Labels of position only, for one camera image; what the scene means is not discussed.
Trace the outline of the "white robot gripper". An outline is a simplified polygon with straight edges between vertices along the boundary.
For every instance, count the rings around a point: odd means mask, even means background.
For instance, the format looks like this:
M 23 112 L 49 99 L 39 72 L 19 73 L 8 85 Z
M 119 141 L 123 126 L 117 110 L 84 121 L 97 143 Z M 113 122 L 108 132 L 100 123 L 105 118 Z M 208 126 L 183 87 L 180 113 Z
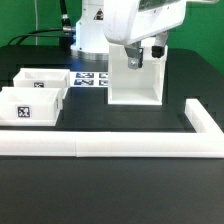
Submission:
M 183 23 L 185 12 L 186 0 L 104 0 L 104 34 L 110 43 L 128 45 L 128 67 L 136 70 L 143 65 L 138 41 L 156 35 L 152 56 L 161 58 L 167 31 Z

